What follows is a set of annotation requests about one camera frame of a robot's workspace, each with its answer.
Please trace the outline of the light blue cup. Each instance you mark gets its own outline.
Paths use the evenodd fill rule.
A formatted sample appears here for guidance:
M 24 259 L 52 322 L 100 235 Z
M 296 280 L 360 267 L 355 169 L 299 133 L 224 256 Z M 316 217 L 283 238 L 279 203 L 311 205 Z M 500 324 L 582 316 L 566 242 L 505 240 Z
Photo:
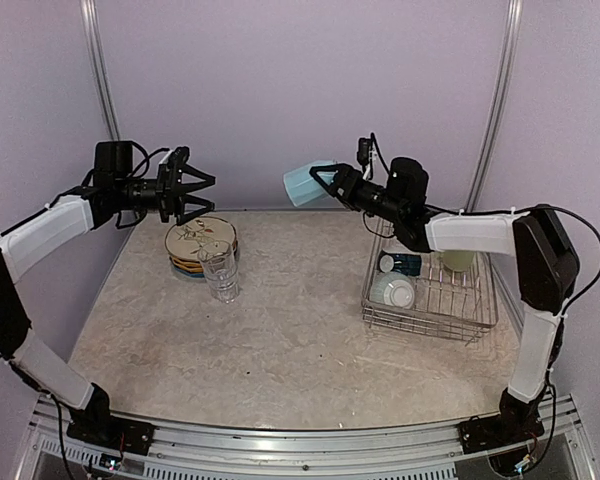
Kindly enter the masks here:
M 294 207 L 312 205 L 328 196 L 326 190 L 310 175 L 310 169 L 335 164 L 335 160 L 317 160 L 283 175 L 283 185 L 287 197 Z

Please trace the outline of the beige plate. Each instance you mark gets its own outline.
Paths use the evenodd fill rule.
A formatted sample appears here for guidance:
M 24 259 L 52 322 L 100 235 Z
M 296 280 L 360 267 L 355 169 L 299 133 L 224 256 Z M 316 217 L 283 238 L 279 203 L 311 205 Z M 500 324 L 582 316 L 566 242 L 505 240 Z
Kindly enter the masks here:
M 197 261 L 199 250 L 208 243 L 225 241 L 236 246 L 237 231 L 228 221 L 201 216 L 181 226 L 172 226 L 165 236 L 169 255 L 185 261 Z

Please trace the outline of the yellow polka dot plate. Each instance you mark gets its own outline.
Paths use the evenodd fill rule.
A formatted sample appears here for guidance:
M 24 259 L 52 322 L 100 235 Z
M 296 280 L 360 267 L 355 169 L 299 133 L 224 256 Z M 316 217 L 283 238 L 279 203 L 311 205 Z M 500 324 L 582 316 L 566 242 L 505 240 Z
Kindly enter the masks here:
M 169 253 L 169 260 L 174 268 L 187 274 L 200 276 L 204 273 L 203 267 L 195 255 L 176 255 Z

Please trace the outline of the blue polka dot plate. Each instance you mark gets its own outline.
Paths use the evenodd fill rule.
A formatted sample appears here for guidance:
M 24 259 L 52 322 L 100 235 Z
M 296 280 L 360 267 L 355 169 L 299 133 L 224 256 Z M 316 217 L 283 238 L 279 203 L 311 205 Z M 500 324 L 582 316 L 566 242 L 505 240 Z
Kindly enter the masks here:
M 177 265 L 175 263 L 171 263 L 171 266 L 177 274 L 182 275 L 184 277 L 192 278 L 192 279 L 203 279 L 204 278 L 203 270 L 200 268 L 198 268 L 198 269 L 181 268 L 179 265 Z

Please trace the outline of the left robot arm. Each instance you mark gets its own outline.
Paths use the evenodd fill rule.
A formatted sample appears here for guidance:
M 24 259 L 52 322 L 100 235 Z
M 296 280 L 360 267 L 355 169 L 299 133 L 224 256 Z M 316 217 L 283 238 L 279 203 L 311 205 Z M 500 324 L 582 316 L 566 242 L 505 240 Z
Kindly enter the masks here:
M 134 141 L 98 143 L 94 165 L 80 184 L 0 232 L 0 357 L 32 389 L 66 407 L 72 421 L 101 445 L 120 434 L 108 394 L 36 333 L 27 309 L 36 280 L 43 282 L 44 299 L 58 299 L 54 289 L 70 270 L 51 273 L 44 264 L 65 256 L 73 240 L 109 223 L 133 228 L 150 213 L 182 225 L 213 210 L 213 202 L 199 194 L 216 178 L 193 166 L 188 147 L 143 152 L 136 162 L 141 149 Z

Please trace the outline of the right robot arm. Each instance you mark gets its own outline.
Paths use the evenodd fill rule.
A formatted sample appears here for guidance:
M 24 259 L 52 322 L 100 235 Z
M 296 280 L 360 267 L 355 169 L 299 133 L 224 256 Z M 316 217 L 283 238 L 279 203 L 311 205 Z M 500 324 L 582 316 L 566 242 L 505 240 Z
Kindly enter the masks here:
M 515 442 L 537 417 L 569 309 L 600 280 L 596 272 L 585 286 L 576 285 L 580 259 L 561 219 L 588 228 L 600 251 L 599 230 L 583 216 L 547 203 L 468 213 L 433 206 L 427 201 L 429 175 L 410 158 L 394 160 L 383 186 L 346 163 L 313 166 L 309 175 L 346 208 L 388 222 L 393 237 L 414 253 L 509 257 L 517 285 L 505 297 L 516 302 L 519 350 L 491 433 L 500 443 Z

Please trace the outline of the dark teal white bowl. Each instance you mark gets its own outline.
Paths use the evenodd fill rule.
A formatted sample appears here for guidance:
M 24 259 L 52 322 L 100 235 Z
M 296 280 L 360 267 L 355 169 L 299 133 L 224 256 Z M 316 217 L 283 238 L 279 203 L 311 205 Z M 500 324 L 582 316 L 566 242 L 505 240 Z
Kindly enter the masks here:
M 387 253 L 379 255 L 377 267 L 380 272 L 397 272 L 410 277 L 418 277 L 421 274 L 422 258 L 420 255 Z

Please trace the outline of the light green checked bowl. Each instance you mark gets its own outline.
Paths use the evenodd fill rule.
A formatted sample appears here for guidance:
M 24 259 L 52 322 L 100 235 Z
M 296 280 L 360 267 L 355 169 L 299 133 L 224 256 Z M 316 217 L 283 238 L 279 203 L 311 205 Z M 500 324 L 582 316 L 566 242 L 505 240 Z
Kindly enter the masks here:
M 369 300 L 387 306 L 410 309 L 415 304 L 413 281 L 398 272 L 380 273 L 371 284 Z

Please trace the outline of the pale green cup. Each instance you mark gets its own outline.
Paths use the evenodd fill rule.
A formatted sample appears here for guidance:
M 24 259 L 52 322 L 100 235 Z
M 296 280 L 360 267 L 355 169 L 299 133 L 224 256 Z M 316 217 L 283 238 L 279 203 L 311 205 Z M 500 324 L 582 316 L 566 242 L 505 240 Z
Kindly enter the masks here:
M 473 265 L 475 255 L 473 251 L 447 250 L 441 253 L 441 262 L 451 272 L 467 272 Z

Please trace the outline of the right aluminium frame post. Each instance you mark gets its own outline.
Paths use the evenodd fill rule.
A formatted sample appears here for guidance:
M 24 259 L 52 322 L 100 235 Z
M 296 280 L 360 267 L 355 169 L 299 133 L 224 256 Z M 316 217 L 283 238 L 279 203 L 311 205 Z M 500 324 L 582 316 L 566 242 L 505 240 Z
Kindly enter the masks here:
M 465 202 L 465 209 L 467 211 L 475 211 L 478 206 L 495 151 L 515 64 L 523 4 L 524 2 L 522 0 L 510 0 L 508 2 L 505 31 L 494 92 L 490 104 L 485 133 L 481 142 L 476 170 Z

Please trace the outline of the aluminium frame post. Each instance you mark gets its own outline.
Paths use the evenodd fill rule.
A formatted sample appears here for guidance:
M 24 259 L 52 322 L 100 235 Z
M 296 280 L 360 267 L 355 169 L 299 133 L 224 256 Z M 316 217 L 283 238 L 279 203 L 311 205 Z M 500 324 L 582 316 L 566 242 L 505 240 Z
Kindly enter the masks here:
M 81 0 L 80 11 L 100 110 L 109 138 L 117 141 L 121 139 L 121 133 L 106 69 L 96 2 Z
M 522 0 L 510 0 L 508 2 L 505 31 L 494 92 L 490 104 L 485 133 L 481 142 L 476 170 L 465 202 L 465 209 L 467 211 L 475 211 L 478 206 L 495 151 L 515 64 L 523 4 L 524 2 Z

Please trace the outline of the left aluminium frame post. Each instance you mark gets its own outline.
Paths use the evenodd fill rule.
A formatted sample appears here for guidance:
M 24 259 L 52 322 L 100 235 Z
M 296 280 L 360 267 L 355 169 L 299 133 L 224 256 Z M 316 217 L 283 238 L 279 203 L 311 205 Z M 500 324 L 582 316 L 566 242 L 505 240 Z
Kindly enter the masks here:
M 96 2 L 81 0 L 80 11 L 100 110 L 109 138 L 117 141 L 121 139 L 121 133 L 106 69 Z

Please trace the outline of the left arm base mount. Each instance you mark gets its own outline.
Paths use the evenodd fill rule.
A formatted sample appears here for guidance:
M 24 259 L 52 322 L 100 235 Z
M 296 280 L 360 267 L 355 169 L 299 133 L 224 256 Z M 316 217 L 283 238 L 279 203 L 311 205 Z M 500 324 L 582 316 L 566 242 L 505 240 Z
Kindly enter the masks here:
M 96 422 L 81 412 L 71 411 L 70 414 L 67 428 L 70 438 L 123 454 L 148 455 L 156 429 L 151 423 L 117 416 Z

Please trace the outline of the front aluminium rail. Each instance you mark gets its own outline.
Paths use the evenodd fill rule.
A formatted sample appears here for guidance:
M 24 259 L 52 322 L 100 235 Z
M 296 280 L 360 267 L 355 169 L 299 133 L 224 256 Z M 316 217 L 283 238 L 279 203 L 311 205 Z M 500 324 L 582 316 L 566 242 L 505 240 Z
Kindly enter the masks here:
M 596 479 L 574 402 L 546 398 L 545 433 L 496 445 L 477 419 L 413 426 L 271 430 L 126 414 L 141 430 L 120 450 L 67 435 L 67 414 L 41 399 L 16 479 Z

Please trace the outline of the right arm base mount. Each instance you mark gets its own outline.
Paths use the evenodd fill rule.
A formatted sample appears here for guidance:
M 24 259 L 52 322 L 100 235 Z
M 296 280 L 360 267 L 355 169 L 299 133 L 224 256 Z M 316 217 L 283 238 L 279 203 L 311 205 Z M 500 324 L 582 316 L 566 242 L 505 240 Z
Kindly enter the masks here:
M 533 440 L 545 433 L 539 418 L 523 425 L 510 422 L 500 414 L 485 417 L 473 416 L 457 425 L 459 440 L 464 454 L 497 449 L 526 440 Z

